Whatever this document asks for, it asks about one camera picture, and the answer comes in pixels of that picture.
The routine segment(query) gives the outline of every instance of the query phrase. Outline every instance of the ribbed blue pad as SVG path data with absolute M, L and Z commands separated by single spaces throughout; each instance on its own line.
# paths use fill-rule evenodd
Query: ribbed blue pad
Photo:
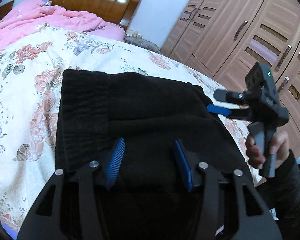
M 221 106 L 207 105 L 207 110 L 209 113 L 222 114 L 228 116 L 231 114 L 231 110 Z
M 191 169 L 186 160 L 186 157 L 181 149 L 181 146 L 178 140 L 175 140 L 175 145 L 177 147 L 177 151 L 174 151 L 174 157 L 177 162 L 182 181 L 188 192 L 192 192 L 193 183 L 192 183 L 192 176 L 191 176 Z
M 106 168 L 105 188 L 110 190 L 117 180 L 120 165 L 124 155 L 124 139 L 120 138 L 114 152 L 112 153 L 111 160 Z

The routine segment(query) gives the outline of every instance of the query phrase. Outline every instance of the metal screw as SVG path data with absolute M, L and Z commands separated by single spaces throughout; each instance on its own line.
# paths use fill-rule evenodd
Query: metal screw
M 241 177 L 243 175 L 243 172 L 242 172 L 242 170 L 235 170 L 234 174 L 238 177 Z
M 205 163 L 205 162 L 200 162 L 199 163 L 199 168 L 200 169 L 206 169 L 206 168 L 208 168 L 209 167 L 209 165 L 207 164 L 207 163 Z
M 55 171 L 55 174 L 56 174 L 57 176 L 62 175 L 62 174 L 63 174 L 63 169 L 57 169 L 57 170 Z
M 97 162 L 97 161 L 92 161 L 92 162 L 90 162 L 89 166 L 92 167 L 92 168 L 96 168 L 96 167 L 99 166 L 99 162 Z

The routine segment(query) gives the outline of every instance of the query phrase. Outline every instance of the pink comforter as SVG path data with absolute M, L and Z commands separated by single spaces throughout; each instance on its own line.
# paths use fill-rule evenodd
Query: pink comforter
M 90 32 L 123 41 L 123 28 L 93 13 L 67 11 L 58 5 L 46 5 L 46 0 L 27 0 L 13 8 L 0 22 L 0 51 L 24 36 L 40 31 L 39 26 L 45 23 L 51 27 Z

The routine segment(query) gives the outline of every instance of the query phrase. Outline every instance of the wardrobe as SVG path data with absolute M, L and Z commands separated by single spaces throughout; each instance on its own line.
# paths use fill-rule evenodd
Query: wardrobe
M 300 156 L 300 4 L 297 0 L 190 0 L 161 52 L 222 84 L 247 90 L 256 61 L 271 66 Z

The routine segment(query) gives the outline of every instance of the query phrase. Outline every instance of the floral bedsheet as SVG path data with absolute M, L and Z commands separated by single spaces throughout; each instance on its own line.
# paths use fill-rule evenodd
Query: floral bedsheet
M 221 85 L 172 59 L 85 32 L 45 27 L 0 53 L 0 221 L 19 231 L 54 172 L 54 149 L 65 69 L 138 72 L 203 87 Z M 247 123 L 220 116 L 245 156 Z M 261 177 L 251 168 L 255 183 Z

